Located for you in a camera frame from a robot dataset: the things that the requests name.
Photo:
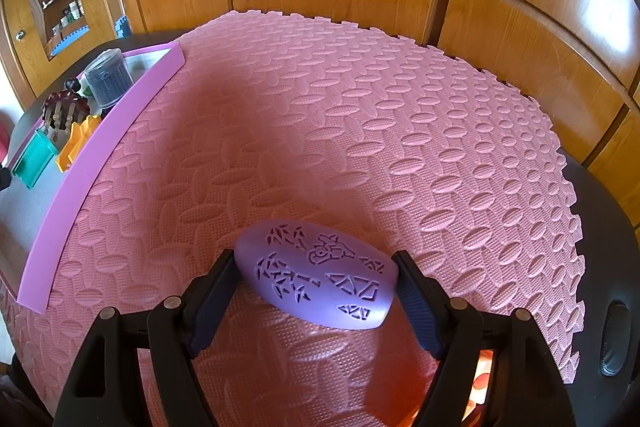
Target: textured mat surface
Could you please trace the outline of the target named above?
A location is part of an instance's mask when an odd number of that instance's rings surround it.
[[[82,206],[46,314],[2,296],[50,410],[101,308],[132,312],[180,294],[244,227],[283,216],[389,254],[405,248],[481,310],[527,307],[572,381],[580,220],[535,102],[436,48],[325,19],[232,12],[180,44],[185,67]],[[164,425],[148,358],[142,365]],[[243,284],[195,367],[223,427],[357,427],[397,424],[436,366],[397,302],[376,330],[332,330]]]

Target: cylindrical container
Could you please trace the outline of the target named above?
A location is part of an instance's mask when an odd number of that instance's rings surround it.
[[[84,75],[100,109],[115,105],[133,85],[120,49],[102,52],[86,67]]]
[[[71,1],[69,3],[69,9],[71,10],[71,13],[74,16],[75,20],[78,20],[80,18],[80,9],[78,8],[78,3],[76,1]]]

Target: orange object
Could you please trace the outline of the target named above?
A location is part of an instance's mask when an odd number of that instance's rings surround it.
[[[71,124],[71,134],[69,140],[56,158],[56,164],[60,172],[66,172],[71,164],[78,157],[78,153],[84,147],[89,137],[94,133],[98,124],[102,121],[99,114],[88,116],[80,125],[76,122]]]
[[[476,409],[476,406],[484,404],[486,392],[489,388],[489,378],[491,376],[493,360],[494,352],[491,349],[483,349],[480,351],[480,355],[478,356],[478,365],[476,366],[476,375],[474,377],[473,386],[471,387],[469,401],[466,403],[463,420]],[[413,409],[396,427],[411,427],[421,406],[422,404],[417,405],[415,409]],[[471,425],[476,424],[478,417],[475,419],[470,418],[470,420],[472,420]]]

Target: plastic container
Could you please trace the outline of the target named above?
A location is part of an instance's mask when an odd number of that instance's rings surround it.
[[[133,85],[119,49],[106,50],[98,55],[84,70],[84,77],[100,110],[113,107]]]
[[[41,129],[36,129],[15,163],[12,173],[20,178],[27,188],[33,188],[47,163],[58,154],[56,147],[44,136]]]

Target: purple egg-shaped object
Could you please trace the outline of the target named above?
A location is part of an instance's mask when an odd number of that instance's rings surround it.
[[[368,330],[386,317],[398,266],[352,235],[294,219],[268,219],[236,240],[236,264],[258,295],[300,319]]]

